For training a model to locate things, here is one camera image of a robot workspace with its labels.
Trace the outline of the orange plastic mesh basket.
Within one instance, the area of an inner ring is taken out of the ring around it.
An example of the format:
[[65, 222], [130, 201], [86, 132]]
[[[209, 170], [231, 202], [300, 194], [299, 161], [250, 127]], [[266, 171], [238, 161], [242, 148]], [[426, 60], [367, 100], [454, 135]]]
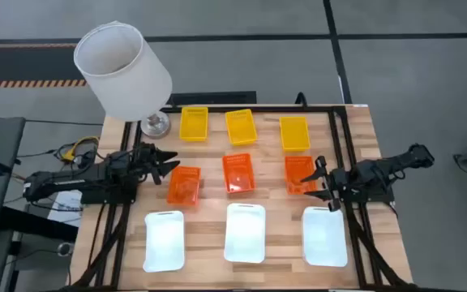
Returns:
[[222, 157], [225, 189], [229, 194], [255, 189], [255, 176], [249, 153]]
[[316, 191], [316, 181], [302, 182], [315, 170], [310, 156], [288, 156], [285, 158], [285, 181], [289, 195], [303, 195], [308, 191]]
[[169, 193], [166, 197], [167, 203], [184, 206], [197, 205], [200, 171], [199, 167], [176, 167], [171, 174]]

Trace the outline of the white paper sheet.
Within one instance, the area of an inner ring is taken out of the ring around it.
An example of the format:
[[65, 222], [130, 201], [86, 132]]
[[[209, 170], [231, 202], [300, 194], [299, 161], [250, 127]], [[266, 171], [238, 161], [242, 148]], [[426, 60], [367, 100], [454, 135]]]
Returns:
[[81, 196], [82, 193], [77, 190], [59, 192], [49, 211], [48, 219], [79, 227], [82, 218]]

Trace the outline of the white shade silver table lamp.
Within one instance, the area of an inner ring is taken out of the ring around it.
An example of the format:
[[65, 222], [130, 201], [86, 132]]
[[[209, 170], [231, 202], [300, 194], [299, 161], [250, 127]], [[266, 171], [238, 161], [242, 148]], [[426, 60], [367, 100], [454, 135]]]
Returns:
[[102, 24], [81, 38], [73, 60], [108, 116], [139, 121], [152, 139], [169, 133], [171, 123], [161, 109], [173, 81], [137, 28], [118, 21]]

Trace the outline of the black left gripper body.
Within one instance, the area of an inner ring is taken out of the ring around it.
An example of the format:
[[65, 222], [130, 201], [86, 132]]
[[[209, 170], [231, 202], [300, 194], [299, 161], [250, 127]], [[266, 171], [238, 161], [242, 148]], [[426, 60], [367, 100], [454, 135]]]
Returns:
[[153, 182], [159, 183], [161, 181], [156, 146], [154, 144], [141, 142], [134, 150], [132, 162], [133, 173], [138, 177], [140, 183], [145, 182], [149, 175], [152, 176]]

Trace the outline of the black floor mat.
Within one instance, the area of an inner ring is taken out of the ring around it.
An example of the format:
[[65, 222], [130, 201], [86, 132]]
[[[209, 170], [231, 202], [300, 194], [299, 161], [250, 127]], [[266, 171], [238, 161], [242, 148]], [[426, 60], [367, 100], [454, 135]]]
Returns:
[[256, 104], [256, 91], [173, 93], [167, 105]]

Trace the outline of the black aluminium table frame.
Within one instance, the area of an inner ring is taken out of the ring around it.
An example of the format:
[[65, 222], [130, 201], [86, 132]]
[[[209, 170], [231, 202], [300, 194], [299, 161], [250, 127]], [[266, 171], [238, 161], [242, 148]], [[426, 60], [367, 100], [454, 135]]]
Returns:
[[[345, 267], [309, 265], [302, 254], [302, 213], [320, 200], [289, 195], [285, 189], [285, 152], [281, 147], [280, 117], [303, 116], [311, 147], [307, 155], [325, 156], [328, 167], [350, 167], [380, 155], [371, 113], [364, 105], [253, 105], [258, 138], [243, 146], [230, 144], [225, 107], [212, 107], [208, 138], [201, 143], [179, 139], [178, 131], [157, 141], [159, 148], [178, 153], [184, 166], [201, 169], [199, 202], [185, 207], [185, 264], [182, 269], [146, 273], [144, 218], [169, 209], [168, 184], [144, 182], [128, 213], [126, 233], [98, 270], [96, 283], [120, 290], [256, 290], [357, 288], [383, 284], [385, 276], [364, 247], [353, 247], [346, 235]], [[222, 157], [249, 153], [255, 189], [229, 194], [225, 189]], [[266, 211], [265, 259], [260, 264], [229, 262], [224, 257], [226, 210], [229, 204], [259, 204]]]

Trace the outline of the yellow plastic mesh basket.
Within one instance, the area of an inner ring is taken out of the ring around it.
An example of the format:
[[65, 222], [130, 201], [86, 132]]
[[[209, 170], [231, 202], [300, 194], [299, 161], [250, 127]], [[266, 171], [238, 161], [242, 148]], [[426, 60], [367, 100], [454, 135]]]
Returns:
[[253, 144], [257, 140], [255, 121], [250, 109], [229, 111], [225, 114], [225, 121], [232, 145]]
[[179, 138], [189, 142], [205, 141], [208, 137], [208, 108], [183, 107]]
[[302, 152], [311, 147], [305, 117], [280, 117], [281, 143], [286, 152]]

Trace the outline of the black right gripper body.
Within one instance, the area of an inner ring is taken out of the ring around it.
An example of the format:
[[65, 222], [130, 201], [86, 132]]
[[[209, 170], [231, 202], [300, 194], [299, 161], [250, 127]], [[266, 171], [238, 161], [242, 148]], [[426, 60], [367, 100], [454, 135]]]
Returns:
[[361, 201], [361, 166], [356, 164], [350, 170], [336, 168], [326, 176], [328, 200]]

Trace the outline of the white plastic bin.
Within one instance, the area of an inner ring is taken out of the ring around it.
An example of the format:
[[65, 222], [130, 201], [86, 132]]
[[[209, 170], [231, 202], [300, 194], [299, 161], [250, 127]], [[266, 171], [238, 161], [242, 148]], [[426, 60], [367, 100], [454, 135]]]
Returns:
[[312, 266], [341, 268], [348, 263], [341, 210], [307, 207], [302, 214], [302, 254]]
[[185, 221], [180, 211], [149, 213], [146, 226], [146, 273], [170, 272], [185, 264]]
[[227, 207], [224, 257], [229, 262], [260, 264], [265, 259], [266, 211], [259, 204]]

